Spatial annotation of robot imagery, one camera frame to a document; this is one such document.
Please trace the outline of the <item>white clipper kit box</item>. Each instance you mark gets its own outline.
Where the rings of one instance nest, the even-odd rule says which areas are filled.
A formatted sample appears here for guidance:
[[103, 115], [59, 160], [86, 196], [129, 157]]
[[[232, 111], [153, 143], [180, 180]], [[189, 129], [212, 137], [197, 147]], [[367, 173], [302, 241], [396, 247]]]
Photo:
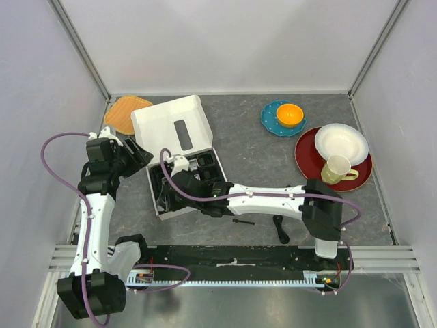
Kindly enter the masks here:
[[165, 197], [167, 179], [160, 167], [160, 151], [196, 158], [201, 181], [226, 181], [226, 175], [212, 146], [213, 134], [198, 95], [138, 109], [131, 114], [136, 142], [154, 155], [146, 167], [152, 203], [161, 220], [193, 212], [193, 208], [168, 211]]

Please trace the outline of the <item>black cleaning brush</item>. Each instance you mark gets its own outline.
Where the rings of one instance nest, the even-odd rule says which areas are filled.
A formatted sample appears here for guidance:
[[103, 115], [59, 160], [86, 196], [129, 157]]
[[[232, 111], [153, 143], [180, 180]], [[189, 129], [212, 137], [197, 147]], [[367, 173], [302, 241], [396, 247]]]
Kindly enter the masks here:
[[232, 222], [234, 222], [234, 223], [241, 223], [241, 224], [247, 224], [247, 225], [251, 225], [251, 226], [255, 225], [255, 222], [245, 221], [245, 220], [240, 220], [240, 219], [232, 219]]

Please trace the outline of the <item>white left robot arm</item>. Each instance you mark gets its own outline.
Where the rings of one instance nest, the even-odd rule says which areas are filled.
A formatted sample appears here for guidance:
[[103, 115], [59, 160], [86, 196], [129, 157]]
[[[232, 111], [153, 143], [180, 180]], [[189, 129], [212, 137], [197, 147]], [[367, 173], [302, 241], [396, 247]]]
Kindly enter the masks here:
[[76, 254], [69, 275], [57, 282], [60, 299], [78, 320], [122, 312], [131, 270], [150, 261], [140, 234], [119, 238], [110, 251], [109, 226], [120, 180], [146, 167], [153, 154], [130, 137], [119, 139], [108, 126], [90, 133], [86, 153], [77, 187], [82, 214]]

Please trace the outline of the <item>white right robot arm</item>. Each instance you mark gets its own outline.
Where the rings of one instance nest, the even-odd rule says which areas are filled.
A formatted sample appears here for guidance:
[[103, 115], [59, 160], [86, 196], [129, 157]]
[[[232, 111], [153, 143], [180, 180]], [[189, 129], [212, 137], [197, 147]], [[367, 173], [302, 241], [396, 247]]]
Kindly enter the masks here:
[[314, 264], [328, 269], [336, 263], [344, 200], [319, 180], [283, 188], [204, 182], [194, 177], [186, 157], [173, 156], [166, 148], [161, 150], [160, 166], [185, 206], [211, 217], [265, 214], [300, 220], [315, 239]]

